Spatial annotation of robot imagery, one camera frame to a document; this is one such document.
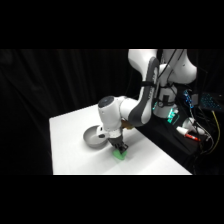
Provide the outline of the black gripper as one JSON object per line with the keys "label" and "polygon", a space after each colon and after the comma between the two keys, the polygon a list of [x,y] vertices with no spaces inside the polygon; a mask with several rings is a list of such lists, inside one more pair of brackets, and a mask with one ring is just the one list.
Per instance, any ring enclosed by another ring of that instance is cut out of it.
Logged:
{"label": "black gripper", "polygon": [[115,147],[114,152],[116,153],[120,153],[120,150],[122,150],[122,152],[125,152],[129,148],[129,146],[123,142],[123,135],[120,135],[116,138],[109,138],[109,142],[113,147]]}

